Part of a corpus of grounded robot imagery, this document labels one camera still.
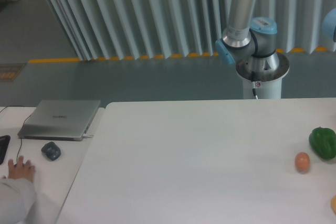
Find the person's right hand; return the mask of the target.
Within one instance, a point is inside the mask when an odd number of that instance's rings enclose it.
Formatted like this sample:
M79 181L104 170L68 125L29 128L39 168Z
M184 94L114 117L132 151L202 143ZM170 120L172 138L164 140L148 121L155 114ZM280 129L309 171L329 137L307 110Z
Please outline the person's right hand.
M27 166L25 168L15 168L14 160L10 159L8 161L8 176L3 176L2 179L26 179L29 182L34 182L34 174L35 174L35 166L32 165L30 160L24 162L24 157L19 156L17 163L30 163L30 167Z

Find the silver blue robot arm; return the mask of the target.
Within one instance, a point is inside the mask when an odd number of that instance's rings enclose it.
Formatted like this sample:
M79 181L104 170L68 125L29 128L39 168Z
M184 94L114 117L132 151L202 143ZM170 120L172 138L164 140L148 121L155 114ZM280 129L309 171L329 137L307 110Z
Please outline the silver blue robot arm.
M250 82L283 78L289 61L278 48L312 52L322 40L335 47L335 0L231 0L215 42L222 61Z

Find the white sleeved forearm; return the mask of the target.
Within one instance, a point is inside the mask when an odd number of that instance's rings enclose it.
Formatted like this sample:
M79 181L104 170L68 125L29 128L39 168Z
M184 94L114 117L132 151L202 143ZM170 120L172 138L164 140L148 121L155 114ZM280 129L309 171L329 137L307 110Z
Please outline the white sleeved forearm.
M35 186L29 180L1 179L1 223L18 223L24 220L35 200Z

